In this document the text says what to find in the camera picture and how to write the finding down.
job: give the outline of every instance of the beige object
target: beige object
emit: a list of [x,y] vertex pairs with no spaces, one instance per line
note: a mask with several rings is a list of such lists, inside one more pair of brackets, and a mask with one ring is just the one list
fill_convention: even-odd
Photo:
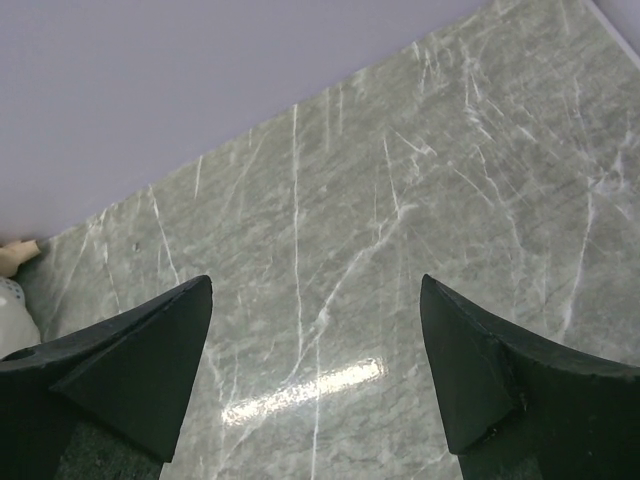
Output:
[[34,240],[13,242],[0,248],[0,277],[13,277],[20,264],[40,253]]
[[0,359],[40,343],[40,331],[20,300],[0,286]]

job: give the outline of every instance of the gray marble surface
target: gray marble surface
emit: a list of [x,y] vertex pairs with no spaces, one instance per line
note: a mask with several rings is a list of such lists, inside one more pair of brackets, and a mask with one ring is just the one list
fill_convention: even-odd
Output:
[[495,0],[47,244],[45,339],[197,274],[212,328],[168,479],[460,478],[430,273],[640,365],[640,73],[577,0]]

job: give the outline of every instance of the black object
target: black object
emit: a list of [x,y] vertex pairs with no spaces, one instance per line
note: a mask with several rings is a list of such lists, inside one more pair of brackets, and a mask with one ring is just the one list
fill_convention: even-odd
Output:
[[211,293],[197,277],[0,361],[0,478],[157,478],[178,441]]
[[465,480],[640,478],[640,368],[551,342],[429,276],[420,314]]

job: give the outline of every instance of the marble floor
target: marble floor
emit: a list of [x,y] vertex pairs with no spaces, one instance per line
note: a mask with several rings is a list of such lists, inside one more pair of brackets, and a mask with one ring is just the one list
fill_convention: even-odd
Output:
[[487,8],[46,242],[45,339],[198,274],[215,307],[169,479],[443,479],[430,273],[640,365],[640,73],[579,0]]

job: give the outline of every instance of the white object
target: white object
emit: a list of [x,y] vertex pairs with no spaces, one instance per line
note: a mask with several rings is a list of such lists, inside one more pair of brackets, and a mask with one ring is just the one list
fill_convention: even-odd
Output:
[[12,281],[7,288],[5,281],[0,281],[0,359],[40,343],[40,331],[24,306],[22,288]]

